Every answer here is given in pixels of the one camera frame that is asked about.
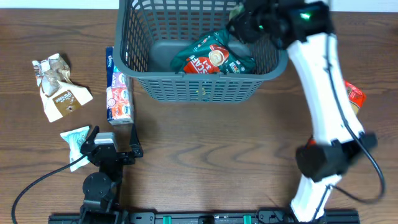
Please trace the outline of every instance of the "wooden table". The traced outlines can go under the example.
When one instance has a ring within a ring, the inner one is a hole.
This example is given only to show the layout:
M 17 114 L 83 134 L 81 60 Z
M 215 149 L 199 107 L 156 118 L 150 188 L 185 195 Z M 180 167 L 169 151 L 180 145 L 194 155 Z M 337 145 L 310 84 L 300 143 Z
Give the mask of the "wooden table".
M 105 47 L 114 43 L 117 11 L 0 10 L 0 223 L 32 181 L 68 163 L 60 133 L 86 125 L 114 131 L 128 150 L 129 126 L 112 127 L 105 110 Z M 335 13 L 340 62 L 347 80 L 368 95 L 359 118 L 377 132 L 373 153 L 386 176 L 385 199 L 361 205 L 333 192 L 329 208 L 357 208 L 363 223 L 398 222 L 398 14 Z M 32 60 L 64 53 L 73 82 L 94 100 L 54 123 L 42 109 Z M 165 211 L 256 210 L 287 206 L 300 172 L 294 154 L 312 133 L 303 90 L 289 64 L 238 105 L 161 104 L 135 86 L 136 123 L 144 158 L 125 168 L 122 204 Z M 45 223 L 55 212 L 78 212 L 87 165 L 46 179 L 17 207 L 19 223 Z M 340 186 L 357 195 L 379 191 L 366 159 Z

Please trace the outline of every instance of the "brown candy wrapper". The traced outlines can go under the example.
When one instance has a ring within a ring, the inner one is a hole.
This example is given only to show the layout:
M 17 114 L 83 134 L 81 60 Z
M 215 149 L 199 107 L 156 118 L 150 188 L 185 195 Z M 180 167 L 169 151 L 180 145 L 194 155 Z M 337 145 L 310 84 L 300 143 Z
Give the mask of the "brown candy wrapper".
M 93 99 L 85 87 L 70 81 L 70 68 L 59 54 L 32 62 L 44 112 L 50 122 L 77 110 Z

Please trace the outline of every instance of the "gray plastic basket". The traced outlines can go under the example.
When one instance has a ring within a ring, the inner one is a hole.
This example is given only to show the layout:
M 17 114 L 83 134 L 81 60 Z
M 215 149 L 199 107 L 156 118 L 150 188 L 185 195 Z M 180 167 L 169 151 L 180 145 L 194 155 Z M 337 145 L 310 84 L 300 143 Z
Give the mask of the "gray plastic basket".
M 254 74 L 185 74 L 171 71 L 173 57 L 204 33 L 228 23 L 237 1 L 120 0 L 113 59 L 120 71 L 137 78 L 146 92 L 164 102 L 239 103 L 287 66 L 287 53 L 268 37 L 229 47 L 256 59 Z

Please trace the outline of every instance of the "light blue wrapper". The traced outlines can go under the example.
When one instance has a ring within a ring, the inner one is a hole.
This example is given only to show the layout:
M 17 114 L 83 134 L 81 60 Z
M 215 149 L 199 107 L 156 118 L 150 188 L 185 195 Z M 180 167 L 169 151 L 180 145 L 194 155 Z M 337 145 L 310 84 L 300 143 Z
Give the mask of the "light blue wrapper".
M 61 137 L 63 140 L 65 140 L 69 144 L 70 148 L 70 153 L 69 153 L 69 160 L 70 162 L 74 162 L 77 159 L 79 159 L 81 156 L 83 156 L 82 153 L 80 153 L 80 147 L 81 145 L 86 141 L 86 137 L 88 134 L 88 131 L 90 130 L 90 127 L 82 127 L 73 131 L 67 131 L 65 133 L 61 133 Z M 70 167 L 70 172 L 73 172 L 81 166 L 85 166 L 89 163 L 89 160 L 86 158 L 82 159 L 75 165 Z

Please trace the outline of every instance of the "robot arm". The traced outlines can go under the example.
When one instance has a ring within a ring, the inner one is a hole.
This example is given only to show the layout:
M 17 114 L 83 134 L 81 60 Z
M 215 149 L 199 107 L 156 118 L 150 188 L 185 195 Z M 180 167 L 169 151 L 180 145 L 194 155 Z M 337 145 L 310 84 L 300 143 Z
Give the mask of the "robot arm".
M 290 207 L 299 222 L 311 222 L 324 215 L 332 188 L 362 154 L 355 138 L 366 149 L 376 146 L 377 140 L 374 134 L 364 134 L 349 104 L 328 5 L 314 0 L 274 2 L 247 1 L 245 11 L 227 28 L 241 42 L 269 34 L 276 46 L 287 50 L 297 70 L 317 145 L 297 151 L 302 177 Z
M 330 38 L 328 47 L 330 48 L 330 63 L 333 68 L 331 74 L 335 84 L 334 88 L 349 126 L 359 138 L 359 134 L 364 130 L 349 104 L 343 84 L 338 62 L 336 36 L 329 37 L 325 33 L 315 34 L 307 37 L 305 43 L 299 40 L 295 41 L 287 51 L 300 77 L 310 108 L 314 140 L 317 144 L 322 145 L 331 145 L 336 140 L 343 144 L 354 139 L 343 123 L 330 85 L 329 74 L 325 70 L 327 38 Z M 322 217 L 323 208 L 331 193 L 331 187 L 328 186 L 336 185 L 340 180 L 341 175 L 336 174 L 325 177 L 319 182 L 314 182 L 311 178 L 302 175 L 297 194 L 290 204 L 297 220 L 309 222 Z

